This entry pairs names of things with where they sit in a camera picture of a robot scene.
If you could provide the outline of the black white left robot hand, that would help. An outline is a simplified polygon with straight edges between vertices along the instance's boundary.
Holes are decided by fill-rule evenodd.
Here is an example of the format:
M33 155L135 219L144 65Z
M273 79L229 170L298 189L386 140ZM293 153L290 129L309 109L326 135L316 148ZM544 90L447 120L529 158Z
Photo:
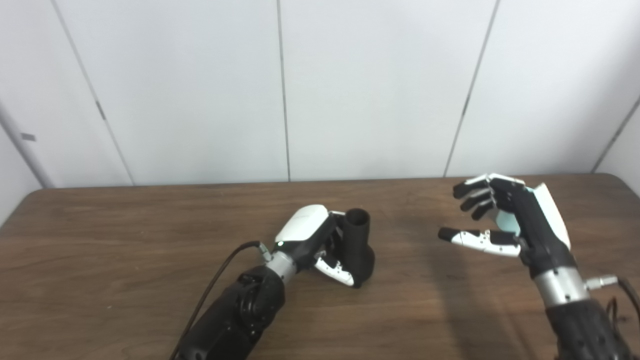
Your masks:
M299 208L275 237L272 259L266 267L286 285L301 271L316 269L339 283L355 288L346 266L345 212L311 204Z

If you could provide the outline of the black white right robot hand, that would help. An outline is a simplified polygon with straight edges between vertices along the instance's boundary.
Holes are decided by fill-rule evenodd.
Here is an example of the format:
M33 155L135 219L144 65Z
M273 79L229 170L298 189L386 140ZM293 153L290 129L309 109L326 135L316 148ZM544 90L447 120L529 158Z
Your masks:
M531 278L559 268L577 268L569 236L546 185L532 188L513 177L482 174L453 187L460 208L475 221L497 210L514 219L514 227L497 230L464 230L442 227L439 239L483 253L517 257L528 267Z

